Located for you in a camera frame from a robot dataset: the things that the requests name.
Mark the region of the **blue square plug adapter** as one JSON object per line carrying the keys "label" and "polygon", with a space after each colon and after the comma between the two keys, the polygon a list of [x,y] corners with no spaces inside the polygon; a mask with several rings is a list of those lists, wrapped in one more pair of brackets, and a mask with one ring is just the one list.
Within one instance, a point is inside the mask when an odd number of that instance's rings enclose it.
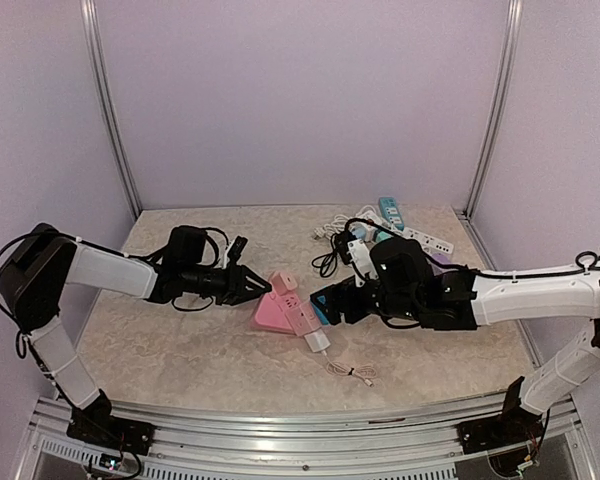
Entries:
{"label": "blue square plug adapter", "polygon": [[331,302],[325,294],[312,294],[310,304],[322,325],[334,326],[339,322],[338,312],[333,312]]}

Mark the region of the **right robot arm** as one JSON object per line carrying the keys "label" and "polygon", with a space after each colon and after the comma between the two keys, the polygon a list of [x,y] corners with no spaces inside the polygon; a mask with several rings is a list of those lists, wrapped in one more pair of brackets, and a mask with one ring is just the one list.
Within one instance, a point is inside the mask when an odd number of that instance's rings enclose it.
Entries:
{"label": "right robot arm", "polygon": [[510,320],[587,319],[545,366],[509,386],[491,423],[500,443],[515,442],[556,401],[600,371],[600,251],[583,252],[570,266],[519,273],[443,264],[402,237],[349,256],[353,276],[310,296],[330,325],[375,315],[395,329],[469,331]]}

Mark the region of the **pink cube socket adapter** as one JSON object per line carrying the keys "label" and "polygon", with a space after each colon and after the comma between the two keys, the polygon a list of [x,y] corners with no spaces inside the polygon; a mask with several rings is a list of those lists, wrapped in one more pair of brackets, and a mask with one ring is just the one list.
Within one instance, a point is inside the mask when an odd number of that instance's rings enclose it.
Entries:
{"label": "pink cube socket adapter", "polygon": [[304,337],[321,329],[322,323],[310,301],[305,301],[285,313],[293,332],[298,337]]}

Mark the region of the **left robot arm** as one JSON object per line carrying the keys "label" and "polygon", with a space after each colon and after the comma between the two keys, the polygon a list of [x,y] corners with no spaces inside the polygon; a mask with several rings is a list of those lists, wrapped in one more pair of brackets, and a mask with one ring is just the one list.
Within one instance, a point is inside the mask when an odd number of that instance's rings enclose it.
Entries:
{"label": "left robot arm", "polygon": [[269,282],[239,262],[246,238],[220,247],[212,237],[217,231],[177,226],[158,250],[130,255],[40,223],[0,249],[0,310],[18,328],[18,354],[34,356],[70,405],[73,425],[98,444],[113,443],[120,424],[62,324],[65,288],[85,286],[158,305],[193,294],[236,306],[271,292]]}

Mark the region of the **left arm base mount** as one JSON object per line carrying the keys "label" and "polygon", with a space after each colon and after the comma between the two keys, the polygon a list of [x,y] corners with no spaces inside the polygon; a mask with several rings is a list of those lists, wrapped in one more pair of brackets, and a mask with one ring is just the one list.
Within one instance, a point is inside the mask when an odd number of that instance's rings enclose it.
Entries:
{"label": "left arm base mount", "polygon": [[125,418],[111,417],[105,426],[82,418],[72,419],[66,434],[87,444],[147,455],[153,444],[155,429],[151,423]]}

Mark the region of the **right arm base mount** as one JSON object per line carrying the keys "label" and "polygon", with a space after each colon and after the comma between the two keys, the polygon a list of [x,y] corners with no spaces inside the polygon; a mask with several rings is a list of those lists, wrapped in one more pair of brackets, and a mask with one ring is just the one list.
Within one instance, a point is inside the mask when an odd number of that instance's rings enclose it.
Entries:
{"label": "right arm base mount", "polygon": [[461,422],[456,430],[463,453],[468,455],[523,443],[532,437],[539,438],[544,427],[538,420],[525,426],[492,416]]}

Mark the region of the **small pink charger plug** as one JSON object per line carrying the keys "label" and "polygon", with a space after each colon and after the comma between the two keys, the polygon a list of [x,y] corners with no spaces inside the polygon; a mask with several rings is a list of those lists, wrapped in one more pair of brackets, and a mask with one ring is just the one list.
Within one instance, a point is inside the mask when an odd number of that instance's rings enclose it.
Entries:
{"label": "small pink charger plug", "polygon": [[294,276],[286,271],[275,271],[269,277],[272,291],[279,296],[294,293],[298,284]]}

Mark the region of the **pink triangular power socket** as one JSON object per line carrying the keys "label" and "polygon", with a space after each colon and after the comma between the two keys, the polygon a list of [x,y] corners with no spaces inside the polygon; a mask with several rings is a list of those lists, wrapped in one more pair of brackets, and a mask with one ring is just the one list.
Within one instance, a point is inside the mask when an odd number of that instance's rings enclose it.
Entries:
{"label": "pink triangular power socket", "polygon": [[267,293],[260,299],[251,325],[259,330],[295,335],[285,313],[299,304],[301,304],[300,298],[295,293],[283,296],[276,295],[274,292]]}

